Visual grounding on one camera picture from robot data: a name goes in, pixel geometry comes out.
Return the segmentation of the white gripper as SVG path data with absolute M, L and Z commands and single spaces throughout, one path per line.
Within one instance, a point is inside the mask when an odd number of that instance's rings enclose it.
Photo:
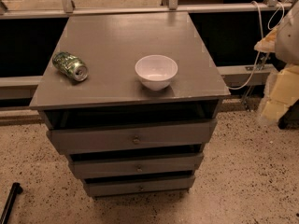
M 299 65 L 287 64 L 279 72 L 272 72 L 263 93 L 258 107 L 258 121 L 262 125 L 278 123 L 299 100 Z

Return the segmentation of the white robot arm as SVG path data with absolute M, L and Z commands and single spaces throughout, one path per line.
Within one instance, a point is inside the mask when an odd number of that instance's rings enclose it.
M 254 49 L 274 53 L 286 64 L 276 74 L 261 114 L 269 121 L 280 122 L 299 100 L 299 2 L 292 6 L 278 26 L 256 43 Z

